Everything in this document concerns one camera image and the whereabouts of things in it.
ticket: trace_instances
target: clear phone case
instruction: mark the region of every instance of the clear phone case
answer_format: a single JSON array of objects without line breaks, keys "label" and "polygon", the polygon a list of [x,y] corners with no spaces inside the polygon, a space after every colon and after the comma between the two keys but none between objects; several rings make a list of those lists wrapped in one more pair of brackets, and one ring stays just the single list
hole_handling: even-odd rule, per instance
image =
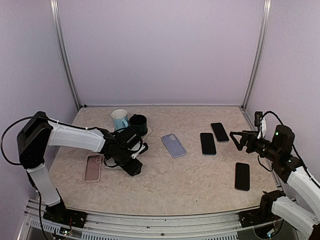
[{"label": "clear phone case", "polygon": [[84,181],[86,183],[95,183],[100,181],[101,156],[92,155],[86,159],[84,170]]},{"label": "clear phone case", "polygon": [[182,146],[181,142],[179,141],[176,135],[169,134],[161,137],[161,140],[174,159],[187,154],[187,151]]}]

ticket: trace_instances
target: mug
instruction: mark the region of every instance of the mug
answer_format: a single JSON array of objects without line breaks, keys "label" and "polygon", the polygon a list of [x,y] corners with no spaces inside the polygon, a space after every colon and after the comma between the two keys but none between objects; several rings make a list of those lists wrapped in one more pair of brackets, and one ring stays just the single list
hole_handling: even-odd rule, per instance
[{"label": "mug", "polygon": [[119,130],[128,127],[128,113],[124,109],[118,109],[111,113],[114,129]]},{"label": "mug", "polygon": [[129,124],[140,137],[144,137],[148,133],[147,118],[143,115],[134,114],[130,117]]}]

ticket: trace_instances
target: wall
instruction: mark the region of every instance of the wall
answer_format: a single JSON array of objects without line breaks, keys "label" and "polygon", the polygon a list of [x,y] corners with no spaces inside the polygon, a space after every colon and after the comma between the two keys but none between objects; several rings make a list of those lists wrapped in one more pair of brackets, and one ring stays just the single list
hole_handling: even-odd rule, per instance
[{"label": "wall", "polygon": [[[60,60],[50,1],[0,1],[0,134],[9,124],[41,110],[70,122],[76,109]],[[4,149],[18,162],[16,137],[22,123],[9,131]],[[47,166],[55,151],[48,149]],[[0,156],[1,239],[14,239],[29,197],[35,196],[21,166]]]},{"label": "wall", "polygon": [[263,0],[59,1],[86,105],[238,105]]},{"label": "wall", "polygon": [[[274,111],[295,133],[295,146],[320,180],[320,1],[274,0],[247,112]],[[267,116],[271,139],[277,120]]]}]

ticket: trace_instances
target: black smartphone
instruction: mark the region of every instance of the black smartphone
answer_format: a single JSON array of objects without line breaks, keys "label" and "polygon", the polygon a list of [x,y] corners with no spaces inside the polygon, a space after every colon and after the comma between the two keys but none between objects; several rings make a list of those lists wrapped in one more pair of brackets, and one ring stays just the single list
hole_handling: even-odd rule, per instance
[{"label": "black smartphone", "polygon": [[202,132],[200,133],[201,148],[203,155],[216,155],[216,145],[214,135],[212,133]]},{"label": "black smartphone", "polygon": [[235,164],[235,184],[234,188],[242,191],[250,190],[250,166],[246,163],[237,162]]},{"label": "black smartphone", "polygon": [[221,122],[211,123],[211,128],[218,143],[229,142],[228,134]]}]

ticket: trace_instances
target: tabletop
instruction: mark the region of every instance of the tabletop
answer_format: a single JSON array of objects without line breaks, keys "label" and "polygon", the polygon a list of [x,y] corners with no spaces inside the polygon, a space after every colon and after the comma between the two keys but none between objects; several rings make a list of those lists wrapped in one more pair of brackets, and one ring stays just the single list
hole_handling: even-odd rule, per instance
[{"label": "tabletop", "polygon": [[[65,205],[80,210],[139,216],[178,216],[233,211],[258,206],[263,191],[276,190],[270,172],[257,154],[238,151],[232,140],[218,143],[216,155],[202,155],[200,133],[212,133],[211,123],[230,131],[250,130],[238,107],[128,106],[81,108],[74,124],[114,130],[111,113],[125,109],[129,117],[142,114],[152,129],[149,149],[134,177],[123,170],[101,167],[99,182],[84,182],[86,160],[94,153],[60,147],[49,175]],[[172,158],[161,137],[175,134],[187,151]],[[250,190],[235,189],[236,163],[250,165]]]}]

